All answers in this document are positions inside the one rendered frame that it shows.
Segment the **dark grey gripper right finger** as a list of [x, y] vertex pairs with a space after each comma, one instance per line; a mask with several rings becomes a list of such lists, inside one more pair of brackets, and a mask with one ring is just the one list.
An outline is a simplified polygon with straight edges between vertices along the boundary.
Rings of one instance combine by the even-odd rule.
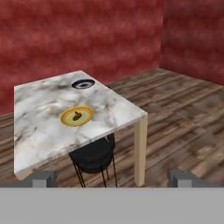
[[219, 183], [207, 182], [192, 174], [190, 171], [171, 169], [168, 172], [169, 187], [219, 187]]

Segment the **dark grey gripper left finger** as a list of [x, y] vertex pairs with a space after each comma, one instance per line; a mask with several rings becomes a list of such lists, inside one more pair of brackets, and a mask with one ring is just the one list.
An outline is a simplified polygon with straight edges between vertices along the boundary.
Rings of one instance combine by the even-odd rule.
[[10, 187], [55, 187], [55, 179], [55, 171], [35, 171], [24, 180], [10, 184]]

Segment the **marble top table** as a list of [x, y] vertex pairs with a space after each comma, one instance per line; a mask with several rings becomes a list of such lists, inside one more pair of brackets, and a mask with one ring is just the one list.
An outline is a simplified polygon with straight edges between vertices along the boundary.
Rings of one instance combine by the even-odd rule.
[[[89, 77], [76, 71], [14, 87], [14, 174], [18, 179], [133, 124], [135, 182], [137, 186], [144, 184], [148, 113], [98, 80], [86, 89], [72, 87]], [[80, 127], [63, 125], [60, 115], [79, 105], [94, 110], [91, 121]]]

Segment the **black round stool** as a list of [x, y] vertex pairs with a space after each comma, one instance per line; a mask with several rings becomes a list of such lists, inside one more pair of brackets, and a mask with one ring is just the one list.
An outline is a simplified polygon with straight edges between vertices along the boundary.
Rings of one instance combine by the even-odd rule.
[[110, 164], [115, 163], [115, 146], [115, 135], [109, 134], [69, 153], [69, 157], [73, 162], [73, 166], [82, 187], [86, 186], [82, 177], [83, 172], [87, 174], [100, 173], [103, 179], [103, 184], [106, 184], [104, 172], [108, 173]]

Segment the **yellow plate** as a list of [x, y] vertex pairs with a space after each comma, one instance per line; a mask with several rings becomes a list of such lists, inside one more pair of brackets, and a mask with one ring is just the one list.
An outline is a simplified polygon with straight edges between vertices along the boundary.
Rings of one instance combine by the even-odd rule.
[[[75, 115], [75, 111], [82, 114], [81, 118], [77, 121], [73, 120]], [[87, 122], [89, 122], [94, 116], [94, 110], [89, 106], [76, 106], [67, 109], [60, 115], [60, 121], [62, 124], [69, 126], [69, 127], [77, 127], [81, 126]]]

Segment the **black and white bowl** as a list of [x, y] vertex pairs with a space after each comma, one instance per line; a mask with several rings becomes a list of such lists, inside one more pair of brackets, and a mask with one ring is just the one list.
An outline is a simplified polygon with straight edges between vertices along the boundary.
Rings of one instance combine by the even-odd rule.
[[95, 84], [94, 80], [91, 79], [82, 79], [82, 80], [77, 80], [72, 84], [72, 87], [75, 89], [86, 89], [90, 88]]

